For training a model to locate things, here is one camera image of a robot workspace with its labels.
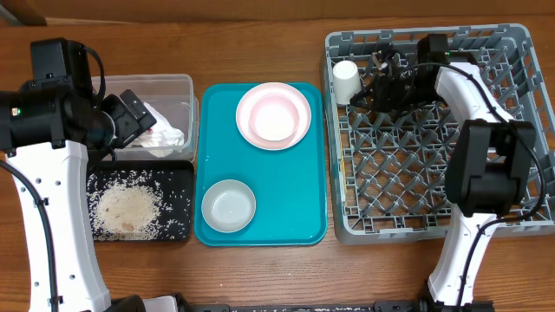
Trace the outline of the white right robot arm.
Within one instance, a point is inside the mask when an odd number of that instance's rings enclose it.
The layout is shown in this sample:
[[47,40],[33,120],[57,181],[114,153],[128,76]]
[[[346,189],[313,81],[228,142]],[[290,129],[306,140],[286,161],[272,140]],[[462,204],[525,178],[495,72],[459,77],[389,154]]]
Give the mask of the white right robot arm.
[[524,197],[535,129],[503,110],[480,78],[469,52],[453,52],[447,37],[431,34],[417,43],[416,59],[407,66],[394,46],[372,55],[372,81],[350,99],[353,107],[368,101],[371,110],[400,117],[442,101],[459,130],[444,175],[452,217],[441,257],[428,278],[421,304],[426,311],[491,311],[475,302],[473,285],[491,236]]

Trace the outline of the pink small bowl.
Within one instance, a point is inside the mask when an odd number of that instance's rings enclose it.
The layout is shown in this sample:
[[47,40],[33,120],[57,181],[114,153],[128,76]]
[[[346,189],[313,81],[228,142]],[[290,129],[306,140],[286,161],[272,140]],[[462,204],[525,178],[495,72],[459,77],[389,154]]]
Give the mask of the pink small bowl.
[[261,139],[288,139],[298,128],[299,112],[296,105],[281,96],[265,96],[256,100],[250,114],[250,127]]

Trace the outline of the white paper cup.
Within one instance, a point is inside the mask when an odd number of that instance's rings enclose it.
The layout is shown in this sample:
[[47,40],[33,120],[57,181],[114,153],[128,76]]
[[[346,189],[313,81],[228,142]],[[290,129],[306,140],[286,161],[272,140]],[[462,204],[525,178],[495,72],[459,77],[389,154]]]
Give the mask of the white paper cup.
[[358,67],[353,61],[340,61],[332,69],[336,103],[349,105],[350,99],[362,90]]

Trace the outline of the white napkin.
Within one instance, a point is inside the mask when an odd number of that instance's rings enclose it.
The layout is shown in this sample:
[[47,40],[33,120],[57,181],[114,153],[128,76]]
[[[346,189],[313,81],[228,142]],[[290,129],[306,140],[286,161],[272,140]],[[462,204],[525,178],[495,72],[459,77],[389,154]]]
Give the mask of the white napkin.
[[144,106],[156,119],[156,123],[153,125],[156,130],[155,133],[144,132],[131,143],[131,146],[145,147],[147,151],[156,158],[164,158],[172,152],[180,153],[185,143],[184,133],[178,128],[173,127],[169,121],[150,104],[145,102]]

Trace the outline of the grey bowl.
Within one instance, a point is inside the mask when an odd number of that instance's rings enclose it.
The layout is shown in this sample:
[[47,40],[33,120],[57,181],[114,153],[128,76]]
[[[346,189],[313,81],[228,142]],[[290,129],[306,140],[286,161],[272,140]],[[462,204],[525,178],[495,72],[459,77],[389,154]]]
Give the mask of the grey bowl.
[[215,231],[233,233],[244,229],[257,209],[255,195],[245,183],[235,179],[212,185],[201,202],[202,217]]

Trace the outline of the pink plate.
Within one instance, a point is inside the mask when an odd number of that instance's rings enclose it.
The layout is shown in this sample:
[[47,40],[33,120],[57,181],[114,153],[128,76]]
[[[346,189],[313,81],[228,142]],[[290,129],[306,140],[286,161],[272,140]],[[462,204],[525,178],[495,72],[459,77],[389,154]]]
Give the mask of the pink plate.
[[[288,139],[268,141],[258,137],[250,127],[250,114],[256,100],[265,96],[281,96],[291,100],[299,112],[298,128]],[[307,133],[311,123],[311,108],[307,98],[292,85],[266,82],[249,89],[240,99],[236,109],[236,124],[245,140],[255,147],[279,151],[295,146]]]

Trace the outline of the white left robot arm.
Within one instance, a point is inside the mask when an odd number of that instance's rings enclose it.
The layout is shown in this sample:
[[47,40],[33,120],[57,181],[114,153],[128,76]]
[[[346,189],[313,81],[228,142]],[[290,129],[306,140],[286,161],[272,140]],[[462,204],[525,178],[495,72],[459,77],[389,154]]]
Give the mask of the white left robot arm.
[[97,262],[88,173],[155,123],[131,90],[94,86],[90,47],[64,38],[30,45],[33,77],[1,95],[2,168],[23,213],[33,311],[142,311],[138,296],[112,299]]

